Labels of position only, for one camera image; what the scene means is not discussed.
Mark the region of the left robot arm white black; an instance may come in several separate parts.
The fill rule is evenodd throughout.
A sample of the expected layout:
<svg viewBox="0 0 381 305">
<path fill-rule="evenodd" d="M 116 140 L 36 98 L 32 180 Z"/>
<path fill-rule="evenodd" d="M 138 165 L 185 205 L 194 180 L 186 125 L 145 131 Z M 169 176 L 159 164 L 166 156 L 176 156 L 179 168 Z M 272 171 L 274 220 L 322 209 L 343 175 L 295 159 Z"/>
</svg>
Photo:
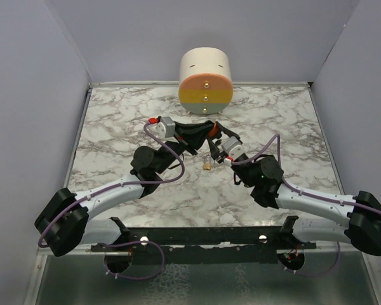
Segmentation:
<svg viewBox="0 0 381 305">
<path fill-rule="evenodd" d="M 73 193 L 58 190 L 35 220 L 39 248 L 49 248 L 60 257 L 78 245 L 94 244 L 96 237 L 111 249 L 122 250 L 127 234 L 116 221 L 95 224 L 95 217 L 127 201 L 152 194 L 159 186 L 178 181 L 185 173 L 184 152 L 197 154 L 206 140 L 215 136 L 216 124 L 210 120 L 182 124 L 169 117 L 151 118 L 144 132 L 160 144 L 159 149 L 140 146 L 131 161 L 131 170 L 123 177 L 98 188 Z"/>
</svg>

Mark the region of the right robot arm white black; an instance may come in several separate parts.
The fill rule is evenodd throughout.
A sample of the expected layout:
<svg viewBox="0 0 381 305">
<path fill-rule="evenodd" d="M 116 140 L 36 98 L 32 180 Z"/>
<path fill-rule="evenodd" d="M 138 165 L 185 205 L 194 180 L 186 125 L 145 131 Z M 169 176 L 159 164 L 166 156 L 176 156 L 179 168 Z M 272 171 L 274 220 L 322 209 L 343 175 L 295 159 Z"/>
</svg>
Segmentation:
<svg viewBox="0 0 381 305">
<path fill-rule="evenodd" d="M 381 203 L 366 191 L 355 196 L 329 194 L 287 182 L 279 156 L 266 155 L 263 147 L 253 157 L 245 153 L 239 135 L 214 123 L 207 136 L 210 152 L 229 166 L 237 183 L 251 189 L 251 197 L 264 208 L 297 210 L 314 219 L 295 220 L 279 232 L 285 248 L 301 241 L 348 243 L 366 254 L 381 257 Z"/>
</svg>

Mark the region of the orange black padlock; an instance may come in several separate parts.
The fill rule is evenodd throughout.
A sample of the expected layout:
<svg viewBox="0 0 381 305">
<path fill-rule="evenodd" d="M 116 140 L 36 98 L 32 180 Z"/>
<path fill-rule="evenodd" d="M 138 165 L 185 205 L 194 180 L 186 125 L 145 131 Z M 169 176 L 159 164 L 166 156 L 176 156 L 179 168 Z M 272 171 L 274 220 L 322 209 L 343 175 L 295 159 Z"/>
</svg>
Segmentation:
<svg viewBox="0 0 381 305">
<path fill-rule="evenodd" d="M 208 138 L 209 139 L 220 139 L 221 136 L 222 135 L 221 135 L 220 127 L 218 126 L 218 123 L 215 122 L 213 125 L 213 128 L 208 133 Z"/>
</svg>

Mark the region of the brass long-shackle padlock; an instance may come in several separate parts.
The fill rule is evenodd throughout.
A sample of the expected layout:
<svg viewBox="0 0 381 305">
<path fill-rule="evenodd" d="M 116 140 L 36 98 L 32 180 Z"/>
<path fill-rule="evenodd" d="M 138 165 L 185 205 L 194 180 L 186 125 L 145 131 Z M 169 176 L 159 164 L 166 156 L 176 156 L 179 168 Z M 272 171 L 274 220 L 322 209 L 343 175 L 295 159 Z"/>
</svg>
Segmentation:
<svg viewBox="0 0 381 305">
<path fill-rule="evenodd" d="M 210 171 L 212 169 L 211 156 L 207 154 L 203 160 L 203 170 Z"/>
</svg>

